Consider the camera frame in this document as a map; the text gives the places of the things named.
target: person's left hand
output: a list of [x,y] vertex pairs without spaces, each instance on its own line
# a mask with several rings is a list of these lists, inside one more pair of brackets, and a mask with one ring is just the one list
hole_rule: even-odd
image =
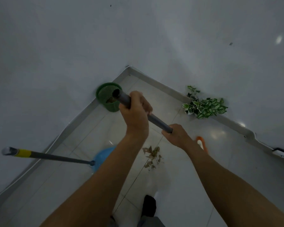
[[152,113],[153,108],[141,92],[132,91],[130,97],[130,109],[121,103],[119,104],[120,112],[127,125],[126,134],[137,135],[146,139],[149,132],[147,115]]

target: yellow grip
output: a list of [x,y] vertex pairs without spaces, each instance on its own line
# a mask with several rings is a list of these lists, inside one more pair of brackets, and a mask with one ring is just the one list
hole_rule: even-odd
[[30,155],[31,155],[30,150],[19,149],[19,152],[15,156],[16,157],[22,157],[22,158],[29,158]]

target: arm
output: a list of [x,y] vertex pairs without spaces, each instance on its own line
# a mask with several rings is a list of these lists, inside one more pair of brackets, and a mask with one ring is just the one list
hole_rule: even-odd
[[181,125],[162,134],[190,157],[205,191],[228,226],[284,226],[284,213],[237,175],[218,164]]
[[130,94],[131,109],[120,104],[125,137],[98,171],[62,203],[41,226],[106,226],[128,172],[148,137],[152,107],[141,93]]

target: potted plant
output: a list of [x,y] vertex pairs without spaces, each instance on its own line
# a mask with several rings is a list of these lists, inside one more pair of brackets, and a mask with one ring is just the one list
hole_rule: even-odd
[[187,86],[187,88],[191,91],[191,93],[187,94],[187,96],[191,99],[191,102],[190,104],[183,104],[186,114],[195,114],[198,119],[201,119],[208,118],[212,115],[216,116],[217,114],[224,114],[226,112],[226,108],[228,107],[223,105],[223,98],[221,98],[219,102],[218,99],[211,98],[206,98],[200,101],[197,97],[197,93],[200,93],[201,91],[191,86]]

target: person's right arm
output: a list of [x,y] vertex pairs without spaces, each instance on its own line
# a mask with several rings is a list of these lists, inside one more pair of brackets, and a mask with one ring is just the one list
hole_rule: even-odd
[[162,134],[190,157],[208,197],[228,226],[284,226],[284,213],[274,204],[205,153],[181,125],[170,127],[172,134]]

